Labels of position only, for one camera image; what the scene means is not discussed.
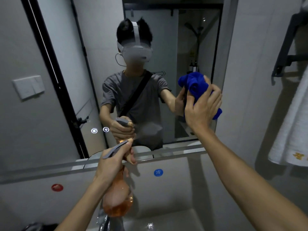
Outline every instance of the blue cloth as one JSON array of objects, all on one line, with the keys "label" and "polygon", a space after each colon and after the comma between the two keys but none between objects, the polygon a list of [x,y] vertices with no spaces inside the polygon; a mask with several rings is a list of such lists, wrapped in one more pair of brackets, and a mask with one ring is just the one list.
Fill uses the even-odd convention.
[{"label": "blue cloth", "polygon": [[[194,104],[197,102],[200,96],[202,96],[202,94],[209,87],[209,85],[204,81],[203,74],[199,72],[193,72],[193,73],[181,76],[178,80],[178,84],[180,87],[185,87],[186,91],[187,90],[190,91],[190,93],[195,98]],[[219,108],[217,113],[213,117],[213,120],[216,120],[221,115],[221,113],[222,113],[222,110],[221,108]]]}]

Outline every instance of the towel rack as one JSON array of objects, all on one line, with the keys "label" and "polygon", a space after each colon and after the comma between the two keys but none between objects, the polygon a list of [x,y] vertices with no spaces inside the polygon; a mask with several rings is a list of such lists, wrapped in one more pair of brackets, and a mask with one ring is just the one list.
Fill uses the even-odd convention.
[{"label": "towel rack", "polygon": [[288,26],[288,30],[283,40],[273,73],[273,77],[282,77],[282,70],[285,66],[290,66],[292,62],[306,61],[308,60],[308,52],[305,54],[288,55],[293,39],[300,26],[304,26],[308,23],[308,12],[300,12],[292,15],[291,21]]}]

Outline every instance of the faucet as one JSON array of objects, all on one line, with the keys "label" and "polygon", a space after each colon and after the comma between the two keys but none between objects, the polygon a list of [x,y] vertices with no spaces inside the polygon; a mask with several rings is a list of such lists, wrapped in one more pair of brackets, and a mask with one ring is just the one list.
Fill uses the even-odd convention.
[{"label": "faucet", "polygon": [[97,223],[98,231],[125,231],[122,217],[109,217],[103,209],[103,200],[100,203]]}]

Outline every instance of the gray t-shirt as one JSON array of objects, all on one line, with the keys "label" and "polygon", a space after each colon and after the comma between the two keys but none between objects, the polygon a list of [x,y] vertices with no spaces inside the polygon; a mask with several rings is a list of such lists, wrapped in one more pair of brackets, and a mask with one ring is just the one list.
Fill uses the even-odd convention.
[{"label": "gray t-shirt", "polygon": [[[102,105],[116,107],[118,115],[140,84],[141,77],[126,77],[123,71],[109,76],[103,83]],[[152,151],[163,147],[163,128],[160,118],[159,98],[168,89],[166,80],[153,74],[133,107],[126,114],[135,125],[136,139],[133,146],[146,146]]]}]

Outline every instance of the light switch plate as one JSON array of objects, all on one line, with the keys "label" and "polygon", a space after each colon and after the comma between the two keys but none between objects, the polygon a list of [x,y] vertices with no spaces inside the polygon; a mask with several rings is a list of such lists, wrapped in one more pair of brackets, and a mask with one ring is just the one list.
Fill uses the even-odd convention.
[{"label": "light switch plate", "polygon": [[13,80],[13,84],[21,99],[28,98],[45,91],[40,75]]}]

